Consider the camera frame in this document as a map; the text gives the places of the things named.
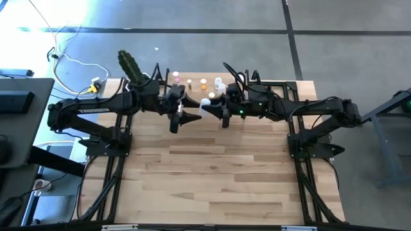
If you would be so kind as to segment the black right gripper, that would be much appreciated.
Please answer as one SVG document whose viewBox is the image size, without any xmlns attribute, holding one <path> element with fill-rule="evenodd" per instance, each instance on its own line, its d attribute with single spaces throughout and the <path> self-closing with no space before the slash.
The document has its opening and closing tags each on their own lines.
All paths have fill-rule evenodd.
<svg viewBox="0 0 411 231">
<path fill-rule="evenodd" d="M 212 98 L 211 103 L 222 103 L 217 105 L 202 105 L 202 109 L 222 119 L 222 127 L 228 128 L 232 115 L 239 115 L 242 119 L 247 116 L 257 116 L 254 105 L 245 99 L 241 89 L 235 84 L 230 83 L 226 88 L 226 93 Z"/>
</svg>

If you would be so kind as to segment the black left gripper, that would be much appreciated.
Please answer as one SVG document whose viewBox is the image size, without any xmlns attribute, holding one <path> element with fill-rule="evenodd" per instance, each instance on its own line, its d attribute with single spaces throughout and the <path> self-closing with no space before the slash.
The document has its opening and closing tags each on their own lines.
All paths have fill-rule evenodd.
<svg viewBox="0 0 411 231">
<path fill-rule="evenodd" d="M 170 119 L 170 132 L 177 133 L 179 126 L 197 121 L 202 118 L 201 115 L 191 114 L 188 112 L 181 112 L 181 105 L 188 108 L 199 108 L 200 103 L 190 98 L 185 93 L 185 86 L 172 85 L 170 89 L 162 97 L 163 102 L 166 105 L 166 114 Z"/>
</svg>

